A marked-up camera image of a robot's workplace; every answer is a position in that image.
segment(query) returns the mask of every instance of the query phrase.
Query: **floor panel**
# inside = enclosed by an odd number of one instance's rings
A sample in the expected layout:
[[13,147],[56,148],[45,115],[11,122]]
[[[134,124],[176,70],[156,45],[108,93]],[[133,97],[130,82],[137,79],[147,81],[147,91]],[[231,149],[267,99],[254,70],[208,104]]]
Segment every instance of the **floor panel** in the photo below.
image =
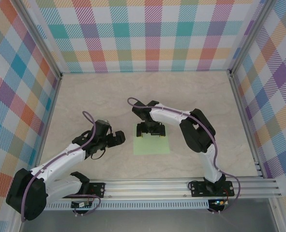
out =
[[107,119],[113,131],[124,131],[126,142],[108,148],[98,160],[85,160],[66,174],[79,171],[91,179],[202,177],[199,157],[188,148],[179,127],[167,126],[169,151],[165,154],[134,155],[133,126],[140,119],[127,104],[131,96],[145,104],[156,100],[180,110],[200,109],[216,130],[220,168],[237,176],[256,175],[226,72],[66,74],[41,163],[91,128],[81,113],[86,110],[95,120]]

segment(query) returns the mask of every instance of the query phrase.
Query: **green mat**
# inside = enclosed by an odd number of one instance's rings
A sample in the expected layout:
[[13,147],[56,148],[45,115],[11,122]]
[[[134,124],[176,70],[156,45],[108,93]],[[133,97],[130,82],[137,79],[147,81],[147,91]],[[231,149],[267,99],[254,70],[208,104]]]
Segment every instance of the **green mat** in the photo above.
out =
[[156,155],[170,154],[168,143],[168,129],[166,126],[166,136],[143,134],[143,137],[136,136],[136,124],[133,125],[133,154],[134,155]]

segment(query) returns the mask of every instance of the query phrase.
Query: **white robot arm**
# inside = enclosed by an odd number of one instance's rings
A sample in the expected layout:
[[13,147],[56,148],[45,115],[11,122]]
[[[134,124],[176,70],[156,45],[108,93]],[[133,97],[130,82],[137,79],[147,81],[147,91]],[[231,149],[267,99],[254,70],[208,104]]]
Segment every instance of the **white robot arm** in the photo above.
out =
[[[58,179],[77,163],[84,161],[88,157],[93,159],[93,154],[98,150],[105,152],[106,148],[124,143],[124,133],[117,131],[116,136],[114,136],[107,121],[97,120],[95,125],[94,137],[88,144],[86,144],[86,141],[91,139],[93,128],[73,139],[72,143],[64,151],[46,163],[30,171],[20,169],[14,176],[6,197],[6,203],[21,213],[23,195],[27,189],[24,217],[27,220],[33,220],[40,215],[46,204],[71,194],[92,194],[89,192],[90,180],[81,173],[74,172],[65,179]],[[27,185],[33,178],[35,179],[31,182],[30,188],[27,188]]]
[[[156,104],[155,106],[177,111],[176,109],[169,108],[161,103]],[[180,111],[180,112],[190,115],[190,111]],[[187,119],[187,116],[185,115],[180,115],[174,112],[165,111],[157,108],[154,108],[150,111],[150,116],[153,119],[153,121],[162,122],[173,126],[179,126],[183,120]],[[221,178],[222,174],[218,170],[216,170],[216,168],[213,165],[213,160],[215,156],[214,144],[210,144],[206,152],[201,151],[198,153],[198,155],[203,165],[205,179],[213,183],[218,181]]]
[[166,107],[157,101],[151,101],[145,105],[137,99],[135,100],[137,102],[131,104],[133,106],[132,112],[144,121],[137,125],[136,136],[143,136],[143,133],[165,136],[165,126],[162,123],[179,126],[187,145],[191,150],[198,153],[203,165],[204,183],[195,184],[196,188],[200,189],[198,193],[213,196],[222,195],[224,189],[231,183],[226,181],[225,175],[214,165],[215,146],[211,136],[214,137],[216,132],[204,114],[198,109],[180,111]]

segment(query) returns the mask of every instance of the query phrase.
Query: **colorful plaid pattern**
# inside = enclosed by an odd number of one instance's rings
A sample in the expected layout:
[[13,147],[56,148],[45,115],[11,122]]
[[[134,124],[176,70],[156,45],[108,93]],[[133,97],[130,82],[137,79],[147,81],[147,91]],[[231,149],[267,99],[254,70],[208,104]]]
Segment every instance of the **colorful plaid pattern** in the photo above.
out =
[[259,3],[259,5],[257,6],[257,9],[256,9],[255,13],[254,13],[254,15],[252,16],[252,18],[251,18],[251,20],[250,20],[250,22],[249,22],[249,24],[248,24],[248,27],[247,27],[245,33],[243,34],[243,37],[242,37],[242,39],[241,39],[241,41],[240,41],[240,43],[239,43],[239,46],[238,46],[238,48],[236,49],[236,51],[235,51],[235,53],[234,53],[234,56],[233,56],[233,58],[232,58],[232,60],[231,60],[231,62],[230,62],[230,64],[229,64],[229,68],[228,68],[228,69],[230,69],[230,70],[232,69],[233,64],[234,64],[234,62],[236,61],[236,58],[238,57],[238,55],[239,55],[239,53],[240,53],[240,51],[241,51],[241,48],[244,46],[245,41],[246,41],[246,39],[248,38],[248,35],[249,35],[251,29],[252,29],[253,26],[255,25],[255,21],[256,21],[256,19],[258,18],[258,16],[259,16],[259,14],[260,14],[260,12],[261,12],[261,10],[262,10],[262,7],[263,7],[263,5],[264,5],[265,2],[266,2],[266,0],[260,0],[260,3]]
[[[28,0],[25,2],[32,12]],[[36,3],[45,19],[41,23],[48,26],[67,68],[80,73],[226,70],[232,58],[231,48],[253,1]]]
[[55,95],[51,71],[9,0],[0,0],[0,232],[13,175],[37,154]]
[[264,167],[286,205],[286,0],[278,0],[236,74]]

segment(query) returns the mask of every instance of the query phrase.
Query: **wire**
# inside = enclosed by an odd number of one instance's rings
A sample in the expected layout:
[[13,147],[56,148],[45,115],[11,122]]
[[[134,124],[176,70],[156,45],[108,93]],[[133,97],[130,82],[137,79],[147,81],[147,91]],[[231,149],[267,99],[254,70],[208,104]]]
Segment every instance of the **wire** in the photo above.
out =
[[196,180],[193,180],[193,181],[190,181],[190,182],[188,183],[188,189],[189,189],[189,190],[191,190],[190,184],[193,183],[193,182],[197,182],[197,181],[196,181]]
[[23,197],[22,197],[22,201],[21,201],[21,211],[20,211],[20,213],[21,213],[21,221],[22,221],[22,222],[25,222],[25,221],[26,221],[26,219],[25,219],[25,204],[26,204],[27,194],[28,194],[28,191],[29,191],[29,189],[30,189],[30,186],[32,185],[32,183],[34,182],[34,180],[36,179],[36,177],[37,177],[40,173],[42,173],[42,171],[44,172],[45,169],[47,169],[47,167],[48,167],[50,164],[52,164],[53,162],[57,161],[58,159],[60,159],[60,158],[63,157],[63,156],[66,156],[66,155],[68,155],[68,154],[71,154],[71,153],[73,153],[73,152],[76,152],[76,151],[82,149],[84,146],[86,146],[88,143],[90,143],[91,140],[94,138],[95,130],[96,130],[94,118],[93,118],[92,115],[89,114],[87,111],[83,111],[82,114],[83,114],[83,116],[84,116],[89,122],[91,122],[91,123],[93,124],[93,132],[92,132],[91,138],[90,138],[86,143],[84,143],[82,146],[80,146],[80,147],[78,147],[78,148],[75,148],[75,149],[69,151],[68,153],[64,152],[64,153],[58,155],[57,157],[55,157],[54,159],[52,159],[48,164],[46,164],[41,170],[39,170],[39,171],[32,177],[32,179],[31,179],[30,182],[28,183],[28,185],[27,185],[27,187],[26,187],[26,189],[25,189],[25,191],[24,191],[24,193],[23,193]]
[[94,154],[92,154],[91,155],[91,159],[92,160],[97,160],[97,159],[101,158],[105,154],[105,152],[106,152],[106,149],[104,148],[104,152],[102,153],[102,155],[100,157],[94,159],[94,158],[92,158]]
[[223,190],[226,192],[226,201],[228,201],[229,200],[229,193],[225,188]]
[[[91,191],[92,191],[92,195],[95,195],[93,189],[91,189]],[[93,202],[94,202],[94,198],[92,199],[91,204],[92,204]]]
[[239,198],[239,196],[240,196],[240,193],[241,193],[241,183],[240,183],[239,179],[238,179],[236,176],[221,171],[220,168],[217,166],[217,164],[216,164],[216,159],[217,159],[217,156],[218,156],[218,147],[217,147],[217,144],[216,144],[216,141],[215,141],[214,136],[213,136],[213,135],[211,134],[211,132],[206,128],[206,126],[205,126],[201,121],[199,121],[198,119],[196,119],[195,117],[193,117],[193,116],[190,115],[190,114],[187,114],[187,113],[184,113],[184,112],[180,112],[180,111],[178,111],[178,110],[166,108],[166,107],[160,107],[160,106],[137,106],[137,105],[134,105],[134,104],[130,103],[130,100],[135,100],[135,101],[137,101],[137,102],[139,102],[139,100],[136,99],[136,98],[133,98],[133,97],[129,97],[129,98],[127,99],[128,104],[129,104],[130,106],[134,107],[134,108],[140,108],[140,109],[161,109],[161,110],[170,111],[170,112],[173,112],[173,113],[176,113],[176,114],[179,114],[179,115],[185,115],[185,116],[191,118],[192,120],[194,120],[197,124],[199,124],[199,125],[205,130],[205,132],[209,135],[209,137],[211,138],[212,143],[213,143],[214,146],[215,146],[215,156],[214,156],[214,160],[213,160],[213,165],[214,165],[215,169],[217,169],[219,172],[221,172],[221,173],[224,174],[224,175],[227,175],[227,176],[229,176],[229,177],[232,177],[232,178],[236,179],[236,181],[238,182],[238,186],[239,186],[238,193],[237,193],[235,199],[233,200],[233,203],[232,203],[230,206],[228,206],[227,208],[225,208],[224,210],[230,209],[230,208],[236,203],[236,201],[238,200],[238,198]]

